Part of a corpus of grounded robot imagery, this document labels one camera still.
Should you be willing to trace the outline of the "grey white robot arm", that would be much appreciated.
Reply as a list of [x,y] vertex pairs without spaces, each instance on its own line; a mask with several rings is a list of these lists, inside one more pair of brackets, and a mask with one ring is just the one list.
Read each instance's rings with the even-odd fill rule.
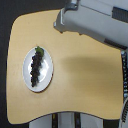
[[128,49],[128,0],[68,0],[54,28],[78,32],[99,42]]

